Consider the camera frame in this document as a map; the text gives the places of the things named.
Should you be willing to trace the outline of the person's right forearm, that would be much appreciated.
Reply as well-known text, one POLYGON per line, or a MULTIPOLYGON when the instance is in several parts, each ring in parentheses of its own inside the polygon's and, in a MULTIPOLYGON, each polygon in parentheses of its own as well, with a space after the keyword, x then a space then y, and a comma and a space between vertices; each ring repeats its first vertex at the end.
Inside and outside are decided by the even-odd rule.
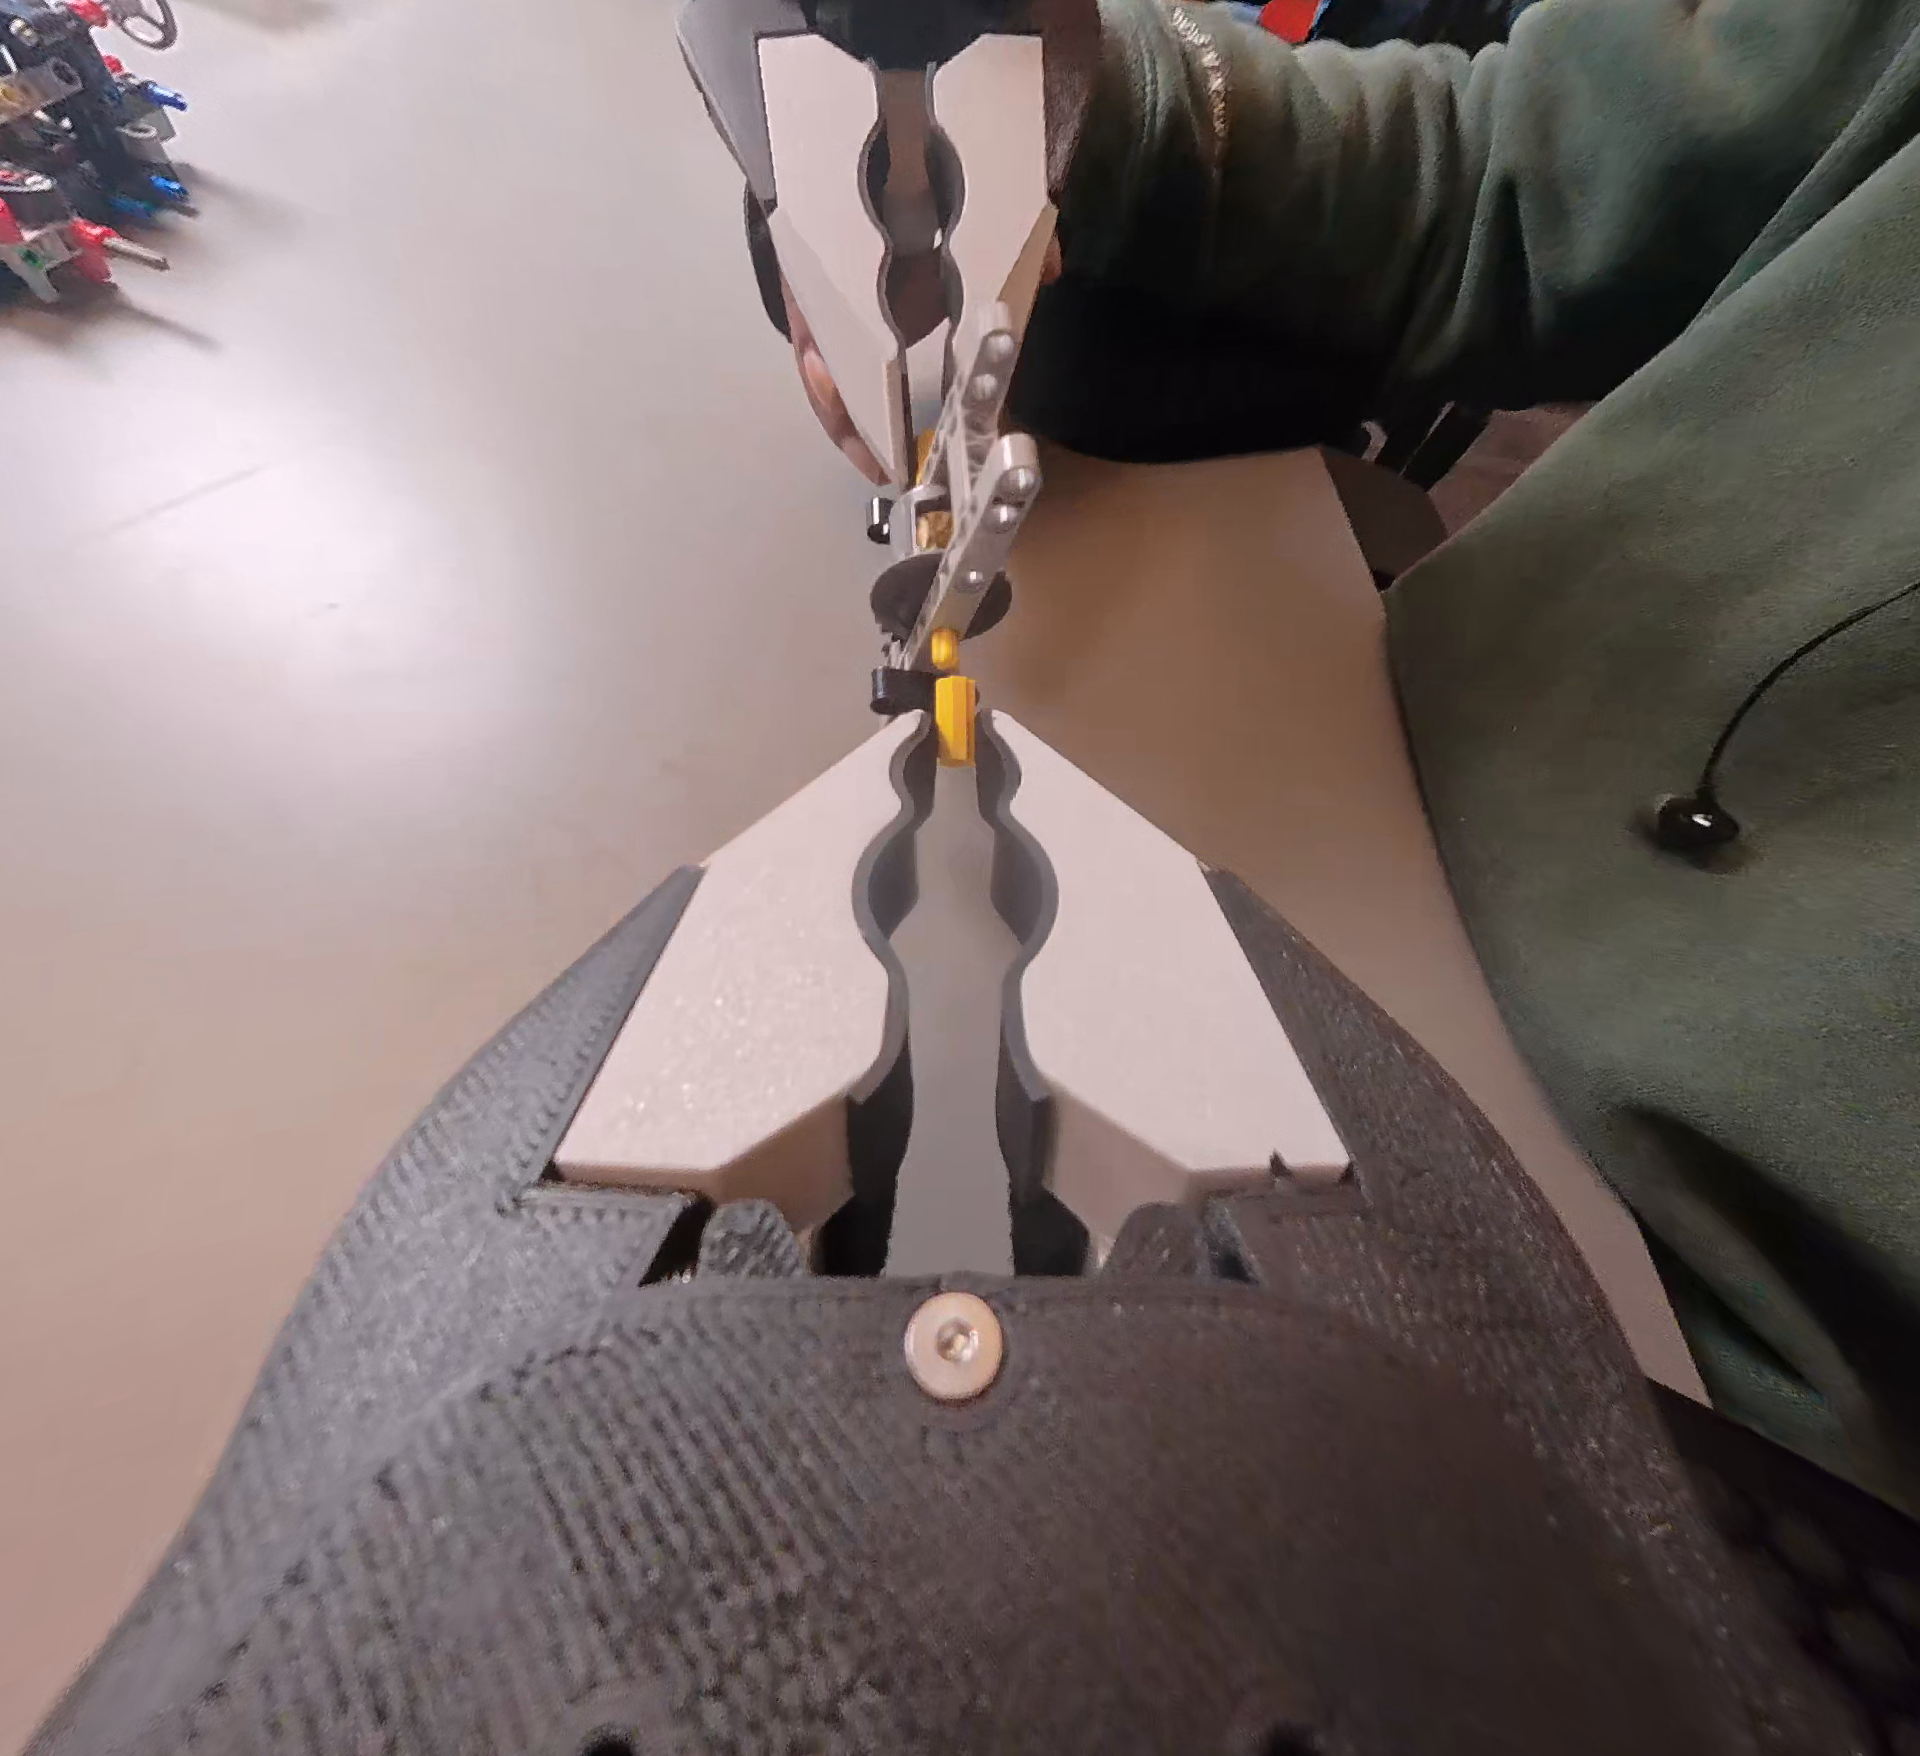
POLYGON ((1382 394, 1602 395, 1915 138, 1915 0, 1539 0, 1476 52, 1096 3, 1054 288, 1382 394))

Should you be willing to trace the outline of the lego car chassis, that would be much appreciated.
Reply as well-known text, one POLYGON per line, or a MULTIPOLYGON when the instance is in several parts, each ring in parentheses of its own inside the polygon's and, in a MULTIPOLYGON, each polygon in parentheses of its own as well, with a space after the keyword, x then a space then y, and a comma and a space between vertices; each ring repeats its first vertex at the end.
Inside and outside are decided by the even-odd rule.
POLYGON ((185 98, 102 48, 104 30, 154 52, 179 41, 170 0, 1 0, 4 299, 113 288, 114 264, 168 272, 127 231, 198 210, 172 150, 185 98))

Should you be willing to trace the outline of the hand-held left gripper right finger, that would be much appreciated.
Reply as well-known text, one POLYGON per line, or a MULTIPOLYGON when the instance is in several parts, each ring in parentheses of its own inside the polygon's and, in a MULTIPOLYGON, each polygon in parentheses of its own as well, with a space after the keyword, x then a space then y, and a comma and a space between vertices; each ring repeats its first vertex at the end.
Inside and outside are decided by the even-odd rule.
POLYGON ((1004 714, 978 722, 1003 982, 997 1130, 1016 1214, 1121 1227, 1348 1154, 1198 857, 1004 714))

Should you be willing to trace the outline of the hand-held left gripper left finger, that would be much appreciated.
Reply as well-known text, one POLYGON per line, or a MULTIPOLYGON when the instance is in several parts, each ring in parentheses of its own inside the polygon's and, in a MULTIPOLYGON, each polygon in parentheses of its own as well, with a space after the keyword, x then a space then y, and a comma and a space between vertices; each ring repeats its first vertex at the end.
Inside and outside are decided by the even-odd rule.
POLYGON ((557 1180, 786 1219, 872 1201, 910 1127, 896 934, 930 808, 931 722, 896 717, 691 871, 557 1180))

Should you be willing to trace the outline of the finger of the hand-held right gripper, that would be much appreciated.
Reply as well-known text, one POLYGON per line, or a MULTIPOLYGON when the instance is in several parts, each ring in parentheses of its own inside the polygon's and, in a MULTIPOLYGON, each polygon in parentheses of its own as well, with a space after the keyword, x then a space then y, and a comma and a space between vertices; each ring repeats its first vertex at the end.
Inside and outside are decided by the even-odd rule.
POLYGON ((923 81, 915 337, 1026 326, 1052 249, 1042 42, 981 35, 923 81))
POLYGON ((900 487, 912 449, 903 342, 888 301, 889 238, 866 192, 882 130, 876 71, 814 35, 765 37, 756 52, 781 274, 852 430, 900 487))

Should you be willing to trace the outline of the person's right hand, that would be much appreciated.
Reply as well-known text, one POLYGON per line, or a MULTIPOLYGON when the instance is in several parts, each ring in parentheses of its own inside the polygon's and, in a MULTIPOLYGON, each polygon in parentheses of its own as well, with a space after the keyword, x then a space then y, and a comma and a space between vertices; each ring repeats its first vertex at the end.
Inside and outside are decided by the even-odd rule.
POLYGON ((1063 210, 999 412, 1124 464, 1362 446, 1392 356, 1367 313, 1378 232, 1282 211, 1226 236, 1224 278, 1179 283, 1103 263, 1098 229, 1063 210))

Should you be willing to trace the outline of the person's green sweatshirt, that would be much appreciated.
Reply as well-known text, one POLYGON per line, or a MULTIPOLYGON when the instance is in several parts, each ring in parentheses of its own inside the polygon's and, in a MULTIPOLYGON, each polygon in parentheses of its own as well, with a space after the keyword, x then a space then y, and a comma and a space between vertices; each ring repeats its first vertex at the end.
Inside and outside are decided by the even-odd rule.
POLYGON ((1394 586, 1427 814, 1507 1026, 1718 1408, 1915 1509, 1915 263, 1810 238, 1394 586))

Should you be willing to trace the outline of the black hoodie drawstring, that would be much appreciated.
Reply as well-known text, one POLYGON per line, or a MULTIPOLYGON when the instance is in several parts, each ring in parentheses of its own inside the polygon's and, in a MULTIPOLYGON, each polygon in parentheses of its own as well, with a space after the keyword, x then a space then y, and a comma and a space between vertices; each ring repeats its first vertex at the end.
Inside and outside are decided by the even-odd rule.
POLYGON ((1754 714, 1759 703, 1801 664, 1809 662, 1839 637, 1859 629, 1870 620, 1881 618, 1915 600, 1915 596, 1918 581, 1909 581, 1875 602, 1862 603, 1841 618, 1832 620, 1785 656, 1777 658, 1762 676, 1743 689, 1739 703, 1735 703, 1725 724, 1716 731, 1716 737, 1712 737, 1691 785, 1684 790, 1660 794, 1648 808, 1643 819, 1648 839, 1668 857, 1681 857, 1694 864, 1710 861, 1735 848, 1741 841, 1743 826, 1741 819, 1727 808, 1718 792, 1718 777, 1741 728, 1754 714))

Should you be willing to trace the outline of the grey lego frame assembly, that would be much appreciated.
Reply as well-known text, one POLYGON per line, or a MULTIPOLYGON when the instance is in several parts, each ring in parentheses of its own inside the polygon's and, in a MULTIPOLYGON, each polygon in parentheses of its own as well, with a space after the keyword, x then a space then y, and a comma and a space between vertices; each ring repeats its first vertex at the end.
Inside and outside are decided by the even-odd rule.
POLYGON ((931 712, 934 682, 957 648, 1001 623, 1012 606, 1008 565, 1042 489, 1033 437, 1003 424, 1021 358, 1021 332, 995 306, 967 339, 937 420, 931 480, 889 503, 891 563, 869 588, 880 659, 869 678, 878 717, 931 712))

